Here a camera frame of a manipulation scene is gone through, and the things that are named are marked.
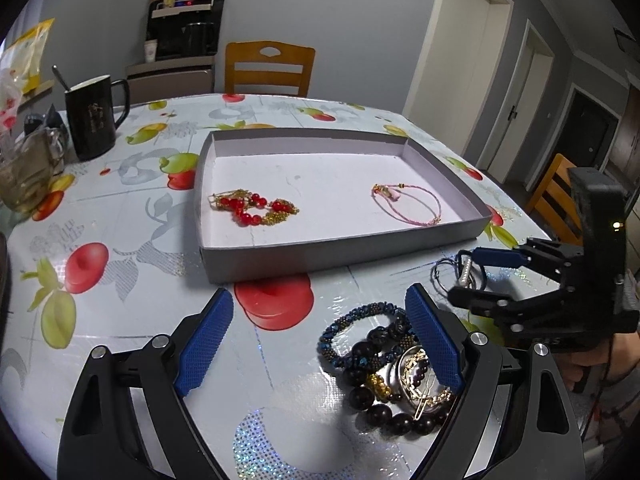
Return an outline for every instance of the jewelry pile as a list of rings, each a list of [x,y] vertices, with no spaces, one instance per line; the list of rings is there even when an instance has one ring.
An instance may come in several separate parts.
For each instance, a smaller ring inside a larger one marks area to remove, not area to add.
[[[355,321],[370,316],[386,314],[395,317],[389,326],[374,328],[366,341],[356,343],[347,356],[339,356],[332,348],[334,337]],[[391,350],[382,353],[384,347]],[[404,310],[391,303],[371,303],[351,310],[335,320],[320,336],[319,351],[335,368],[344,368],[342,378],[353,390],[349,404],[355,410],[366,411],[367,422],[375,428],[388,427],[395,435],[413,431],[418,435],[430,434],[449,416],[453,395],[447,388],[437,396],[429,396],[429,388],[418,390],[430,368],[427,355],[417,345],[414,331]],[[377,372],[396,363],[396,375],[401,393],[394,392]],[[413,416],[407,413],[393,415],[386,404],[399,403],[403,397],[415,409]]]
[[[236,189],[209,197],[209,205],[218,211],[231,211],[241,226],[276,225],[284,222],[289,216],[297,215],[300,210],[288,200],[277,198],[268,202],[266,198],[245,189]],[[264,216],[251,215],[248,209],[270,209]]]

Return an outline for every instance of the red apple print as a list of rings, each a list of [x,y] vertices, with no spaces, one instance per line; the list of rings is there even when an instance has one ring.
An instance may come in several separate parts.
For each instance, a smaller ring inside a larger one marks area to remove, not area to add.
[[[225,103],[239,103],[244,101],[245,96],[240,94],[224,94],[222,99]]]
[[[4,124],[4,127],[7,128],[8,130],[10,130],[11,128],[13,128],[15,126],[15,116],[11,116],[11,117],[7,117],[2,124]]]
[[[64,195],[64,191],[58,190],[52,191],[46,197],[44,197],[44,200],[40,202],[36,211],[31,216],[33,221],[41,222],[45,218],[50,217],[52,213],[58,208],[60,202],[62,202]]]
[[[318,121],[327,121],[328,123],[335,121],[335,117],[329,114],[312,115],[312,117]]]
[[[491,211],[491,223],[498,226],[504,225],[504,219],[500,216],[500,213],[490,205],[487,205],[487,207],[489,208],[489,211]]]
[[[236,283],[234,292],[249,320],[264,330],[296,326],[314,306],[307,274]]]
[[[71,294],[82,294],[94,287],[104,274],[108,261],[109,250],[100,242],[78,247],[66,261],[66,291]]]
[[[169,175],[167,187],[176,191],[186,191],[193,189],[196,181],[196,170],[183,171],[182,173],[172,173]]]
[[[476,170],[472,170],[471,168],[466,168],[466,170],[463,171],[468,174],[468,176],[476,180],[482,180],[484,178],[481,173]]]

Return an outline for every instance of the door handle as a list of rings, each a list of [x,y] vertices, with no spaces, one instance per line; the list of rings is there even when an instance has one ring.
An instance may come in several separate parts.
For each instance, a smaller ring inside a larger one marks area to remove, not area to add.
[[[511,121],[512,119],[515,119],[518,116],[518,113],[516,111],[516,105],[513,105],[511,107],[511,112],[509,112],[509,117],[507,117],[507,121]]]

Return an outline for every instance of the table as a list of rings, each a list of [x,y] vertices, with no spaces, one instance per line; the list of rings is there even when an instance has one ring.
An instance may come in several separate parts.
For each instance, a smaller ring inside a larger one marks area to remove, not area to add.
[[[186,397],[188,409],[231,478],[277,478],[276,472],[292,479],[406,479],[424,457],[433,434],[385,438],[343,408],[345,393],[318,358],[319,335],[360,304],[402,306],[415,282],[451,308],[430,281],[436,260],[461,248],[503,248],[544,233],[487,177],[398,114],[339,102],[210,94],[133,107],[115,147],[68,166],[33,219],[11,229],[11,215],[2,213],[13,285],[0,358],[0,408],[52,478],[67,405],[91,349],[141,348],[199,312],[216,290],[198,253],[193,179],[189,171],[168,176],[159,160],[200,153],[211,130],[265,124],[409,136],[446,161],[494,216],[478,240],[314,272],[306,285],[306,276],[275,283],[270,293],[282,301],[292,286],[310,287],[309,313],[288,330],[254,326],[234,297],[234,319],[203,385]],[[528,270],[501,270],[489,279],[491,290],[515,290],[522,297],[554,288]],[[452,286],[452,274],[444,270],[442,281]],[[345,354],[376,325],[363,320],[352,326],[335,348]],[[143,396],[133,397],[149,455],[158,470],[170,472]],[[504,400],[497,399],[470,472],[486,465],[503,409]]]

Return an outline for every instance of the chair backrest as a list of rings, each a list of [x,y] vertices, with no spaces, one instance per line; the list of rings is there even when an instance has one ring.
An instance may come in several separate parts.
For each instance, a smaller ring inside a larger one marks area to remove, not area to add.
[[[275,56],[262,54],[265,48],[275,48]],[[309,92],[311,71],[316,50],[309,46],[298,46],[278,41],[247,41],[229,43],[225,54],[225,93],[235,93],[236,85],[274,85],[298,88],[297,97],[306,97]],[[280,63],[301,65],[302,72],[275,72],[269,70],[236,70],[236,63]]]
[[[558,235],[561,242],[582,245],[582,234],[576,235],[570,227],[570,223],[572,223],[575,228],[581,229],[580,218],[578,217],[574,200],[554,179],[558,177],[568,187],[571,187],[571,181],[567,173],[569,168],[575,168],[575,165],[562,156],[561,153],[558,153],[533,193],[531,200],[529,200],[525,211],[528,214],[533,210],[538,211]],[[551,197],[560,206],[564,212],[564,218],[549,203],[548,197]]]

